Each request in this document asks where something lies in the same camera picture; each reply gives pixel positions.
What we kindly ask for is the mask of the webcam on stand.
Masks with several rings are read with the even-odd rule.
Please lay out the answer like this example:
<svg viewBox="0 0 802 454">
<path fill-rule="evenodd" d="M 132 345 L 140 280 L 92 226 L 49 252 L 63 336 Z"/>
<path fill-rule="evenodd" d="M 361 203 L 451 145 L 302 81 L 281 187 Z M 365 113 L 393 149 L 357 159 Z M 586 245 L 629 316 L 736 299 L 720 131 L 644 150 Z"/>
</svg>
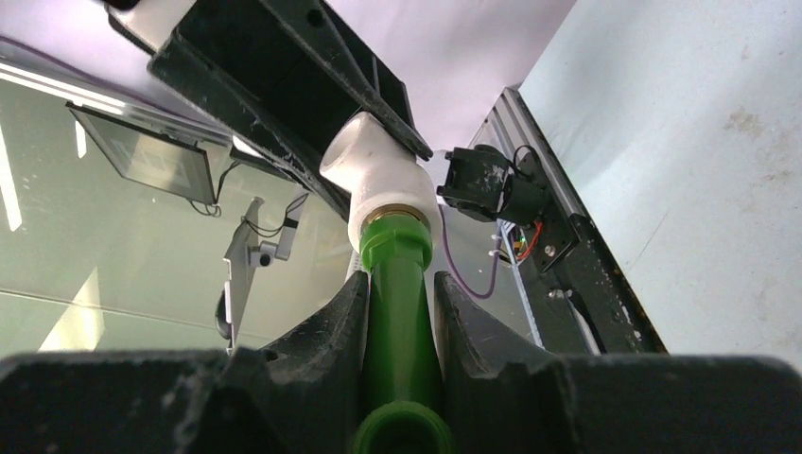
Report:
<svg viewBox="0 0 802 454">
<path fill-rule="evenodd" d="M 265 203 L 260 197 L 252 198 L 240 218 L 223 255 L 228 275 L 215 311 L 217 330 L 227 341 L 227 353 L 232 353 L 237 347 L 256 270 L 269 267 L 277 261 L 289 260 L 308 197 L 307 191 L 298 192 L 286 207 L 282 222 L 274 228 L 258 225 L 259 211 Z"/>
</svg>

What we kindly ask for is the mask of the white pipe elbow fitting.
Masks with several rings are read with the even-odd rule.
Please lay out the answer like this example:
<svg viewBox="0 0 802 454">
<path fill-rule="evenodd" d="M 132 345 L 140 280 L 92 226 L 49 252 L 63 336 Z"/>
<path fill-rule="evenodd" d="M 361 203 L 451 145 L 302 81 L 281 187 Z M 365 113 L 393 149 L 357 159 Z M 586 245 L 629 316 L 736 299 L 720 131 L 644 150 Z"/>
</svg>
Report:
<svg viewBox="0 0 802 454">
<path fill-rule="evenodd" d="M 413 154 L 370 113 L 354 115 L 335 135 L 319 167 L 326 180 L 350 194 L 348 237 L 354 249 L 379 211 L 404 208 L 442 234 L 434 186 Z"/>
</svg>

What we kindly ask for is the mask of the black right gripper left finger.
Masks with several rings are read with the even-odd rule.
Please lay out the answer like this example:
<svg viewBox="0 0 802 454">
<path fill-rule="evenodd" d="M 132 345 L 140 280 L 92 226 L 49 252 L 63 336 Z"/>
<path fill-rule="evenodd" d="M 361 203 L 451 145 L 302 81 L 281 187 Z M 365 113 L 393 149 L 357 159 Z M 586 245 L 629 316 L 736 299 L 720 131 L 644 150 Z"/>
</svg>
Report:
<svg viewBox="0 0 802 454">
<path fill-rule="evenodd" d="M 346 453 L 360 418 L 366 273 L 260 349 L 15 355 L 5 453 Z"/>
</svg>

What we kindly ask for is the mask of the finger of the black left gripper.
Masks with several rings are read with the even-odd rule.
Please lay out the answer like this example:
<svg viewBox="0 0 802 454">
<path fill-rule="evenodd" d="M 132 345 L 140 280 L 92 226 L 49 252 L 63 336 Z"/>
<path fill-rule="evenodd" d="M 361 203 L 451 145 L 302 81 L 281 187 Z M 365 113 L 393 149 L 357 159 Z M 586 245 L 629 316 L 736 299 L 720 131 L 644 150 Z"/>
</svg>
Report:
<svg viewBox="0 0 802 454">
<path fill-rule="evenodd" d="M 318 1 L 109 1 L 148 72 L 347 218 L 319 172 L 351 103 L 303 46 L 327 32 Z"/>
<path fill-rule="evenodd" d="M 324 1 L 198 1 L 182 19 L 182 40 L 299 157 L 321 160 L 358 113 L 413 155 L 433 155 L 405 84 Z"/>
</svg>

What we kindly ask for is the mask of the monitor behind glass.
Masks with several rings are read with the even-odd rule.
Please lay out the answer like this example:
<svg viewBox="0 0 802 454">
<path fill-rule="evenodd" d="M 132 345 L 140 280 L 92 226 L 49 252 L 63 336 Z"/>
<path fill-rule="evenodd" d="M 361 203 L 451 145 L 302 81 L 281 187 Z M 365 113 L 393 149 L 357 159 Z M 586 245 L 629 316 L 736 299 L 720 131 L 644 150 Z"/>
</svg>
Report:
<svg viewBox="0 0 802 454">
<path fill-rule="evenodd" d="M 110 113 L 67 102 L 120 177 L 205 205 L 216 202 L 205 150 Z"/>
</svg>

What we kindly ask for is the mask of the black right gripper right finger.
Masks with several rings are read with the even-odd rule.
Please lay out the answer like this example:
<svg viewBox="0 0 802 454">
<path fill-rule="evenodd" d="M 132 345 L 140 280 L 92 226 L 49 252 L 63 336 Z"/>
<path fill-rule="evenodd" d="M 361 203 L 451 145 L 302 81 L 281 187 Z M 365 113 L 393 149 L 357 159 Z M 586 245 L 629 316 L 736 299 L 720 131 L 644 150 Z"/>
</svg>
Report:
<svg viewBox="0 0 802 454">
<path fill-rule="evenodd" d="M 445 271 L 444 418 L 461 453 L 797 453 L 801 377 L 767 357 L 554 355 Z"/>
</svg>

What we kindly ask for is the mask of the green water faucet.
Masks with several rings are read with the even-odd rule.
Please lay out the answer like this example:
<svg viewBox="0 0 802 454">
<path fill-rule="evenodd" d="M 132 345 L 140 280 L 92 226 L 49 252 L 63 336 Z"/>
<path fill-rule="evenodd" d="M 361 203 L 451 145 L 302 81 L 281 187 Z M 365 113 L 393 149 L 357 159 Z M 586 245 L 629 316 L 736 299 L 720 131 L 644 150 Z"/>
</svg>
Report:
<svg viewBox="0 0 802 454">
<path fill-rule="evenodd" d="M 440 414 L 445 396 L 427 303 L 425 271 L 431 234 L 410 215 L 371 221 L 359 243 L 370 277 L 367 336 L 361 368 L 364 418 L 356 453 L 452 453 Z"/>
</svg>

